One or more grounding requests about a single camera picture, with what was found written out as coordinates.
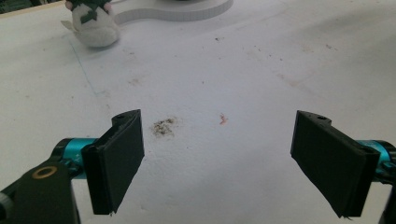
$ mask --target red stain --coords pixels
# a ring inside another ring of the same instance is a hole
[[[220,119],[221,119],[220,125],[227,123],[228,119],[223,114],[220,114]]]

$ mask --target table surface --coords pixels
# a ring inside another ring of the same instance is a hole
[[[93,215],[73,181],[83,223],[352,223],[291,158],[296,111],[396,144],[394,1],[235,1],[205,21],[125,23],[104,49],[64,20],[59,3],[0,20],[0,189],[141,109],[146,157],[119,212]],[[377,223],[389,190],[374,183],[352,219]]]

